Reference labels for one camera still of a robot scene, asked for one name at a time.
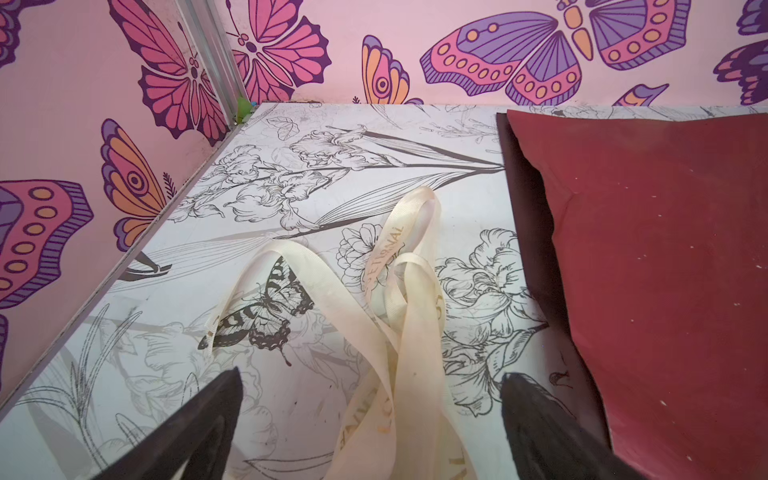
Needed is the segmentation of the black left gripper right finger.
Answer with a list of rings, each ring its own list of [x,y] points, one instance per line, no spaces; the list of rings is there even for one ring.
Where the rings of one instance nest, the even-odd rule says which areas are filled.
[[[500,387],[507,441],[521,479],[641,479],[524,375]]]

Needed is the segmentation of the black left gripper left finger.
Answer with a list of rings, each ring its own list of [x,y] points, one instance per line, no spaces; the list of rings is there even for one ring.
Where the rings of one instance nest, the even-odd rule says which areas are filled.
[[[240,371],[220,373],[99,479],[222,479],[243,385]]]

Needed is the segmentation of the dark red wrapping paper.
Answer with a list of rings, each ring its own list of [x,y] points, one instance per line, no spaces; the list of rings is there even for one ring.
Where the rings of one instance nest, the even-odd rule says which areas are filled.
[[[766,115],[507,120],[615,452],[651,479],[765,478]]]

